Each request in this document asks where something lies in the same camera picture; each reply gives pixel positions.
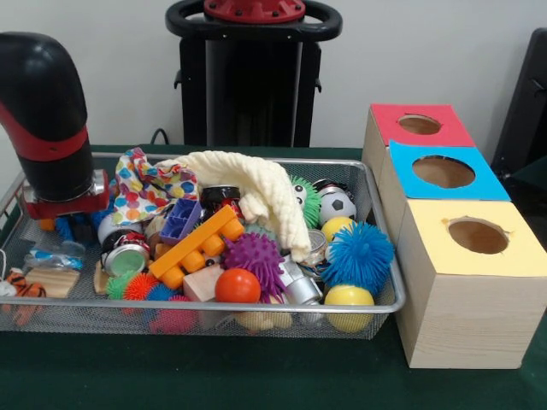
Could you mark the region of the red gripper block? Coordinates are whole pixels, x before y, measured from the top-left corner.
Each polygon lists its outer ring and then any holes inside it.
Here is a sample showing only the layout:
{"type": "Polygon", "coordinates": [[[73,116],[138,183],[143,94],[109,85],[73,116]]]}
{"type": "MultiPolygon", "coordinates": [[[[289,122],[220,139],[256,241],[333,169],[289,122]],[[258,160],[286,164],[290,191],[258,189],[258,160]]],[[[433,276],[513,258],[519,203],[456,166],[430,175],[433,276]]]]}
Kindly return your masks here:
{"type": "Polygon", "coordinates": [[[32,219],[55,219],[68,214],[88,214],[107,209],[109,206],[109,189],[104,184],[95,184],[90,191],[73,200],[48,202],[39,199],[29,184],[24,184],[22,187],[22,201],[32,219]]]}

